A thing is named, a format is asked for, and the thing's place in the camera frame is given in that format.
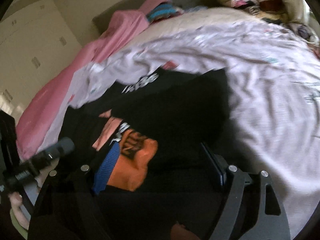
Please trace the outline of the person's left hand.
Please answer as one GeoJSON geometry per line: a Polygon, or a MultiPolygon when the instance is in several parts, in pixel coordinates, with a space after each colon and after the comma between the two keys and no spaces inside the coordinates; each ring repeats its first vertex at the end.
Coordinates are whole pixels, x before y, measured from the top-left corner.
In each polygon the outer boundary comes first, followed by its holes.
{"type": "Polygon", "coordinates": [[[27,220],[26,216],[21,210],[21,206],[23,205],[22,196],[18,192],[14,192],[9,195],[9,199],[14,216],[17,219],[18,223],[25,230],[29,230],[29,220],[27,220]]]}

